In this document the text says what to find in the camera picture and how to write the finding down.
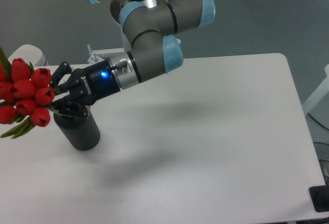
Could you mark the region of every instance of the gray robot arm segment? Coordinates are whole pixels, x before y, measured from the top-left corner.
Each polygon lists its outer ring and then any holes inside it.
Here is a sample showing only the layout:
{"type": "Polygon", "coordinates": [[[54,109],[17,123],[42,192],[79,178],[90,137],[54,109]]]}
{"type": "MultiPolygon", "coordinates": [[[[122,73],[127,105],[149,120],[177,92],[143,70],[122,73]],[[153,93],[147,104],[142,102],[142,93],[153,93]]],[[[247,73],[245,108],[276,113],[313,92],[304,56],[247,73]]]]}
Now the gray robot arm segment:
{"type": "Polygon", "coordinates": [[[215,5],[213,0],[168,1],[152,8],[134,1],[121,9],[119,21],[130,51],[73,72],[64,62],[52,83],[69,94],[54,102],[56,110],[86,117],[86,105],[180,67],[184,57],[173,35],[212,22],[215,5]],[[58,85],[64,74],[71,76],[58,85]]]}

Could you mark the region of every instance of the black cable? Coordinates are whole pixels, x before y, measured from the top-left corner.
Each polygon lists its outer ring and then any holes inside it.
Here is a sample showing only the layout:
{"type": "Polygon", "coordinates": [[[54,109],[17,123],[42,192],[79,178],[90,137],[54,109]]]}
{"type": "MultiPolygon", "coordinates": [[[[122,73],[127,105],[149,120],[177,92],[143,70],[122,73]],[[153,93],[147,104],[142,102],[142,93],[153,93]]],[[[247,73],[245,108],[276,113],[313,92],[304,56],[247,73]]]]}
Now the black cable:
{"type": "Polygon", "coordinates": [[[329,145],[329,143],[322,143],[322,142],[313,142],[315,144],[324,144],[324,145],[329,145]]]}
{"type": "Polygon", "coordinates": [[[329,162],[329,160],[324,160],[324,159],[320,159],[319,161],[325,161],[325,162],[329,162]]]}
{"type": "Polygon", "coordinates": [[[307,113],[309,116],[310,116],[310,118],[315,122],[315,123],[317,123],[319,126],[321,126],[323,129],[325,129],[325,130],[327,130],[327,131],[329,131],[329,128],[327,128],[327,127],[325,127],[324,125],[322,125],[319,121],[317,121],[317,119],[316,118],[314,118],[310,113],[307,113]]]}

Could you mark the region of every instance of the black cylinder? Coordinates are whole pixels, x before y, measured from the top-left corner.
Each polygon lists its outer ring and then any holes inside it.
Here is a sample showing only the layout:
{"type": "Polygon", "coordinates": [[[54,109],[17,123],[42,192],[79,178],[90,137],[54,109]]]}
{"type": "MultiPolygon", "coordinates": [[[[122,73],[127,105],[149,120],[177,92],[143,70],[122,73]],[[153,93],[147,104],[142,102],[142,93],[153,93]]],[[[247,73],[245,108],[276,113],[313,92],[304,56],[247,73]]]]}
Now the black cylinder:
{"type": "Polygon", "coordinates": [[[53,114],[55,123],[77,150],[87,151],[95,147],[100,139],[97,124],[90,113],[87,118],[53,114]]]}

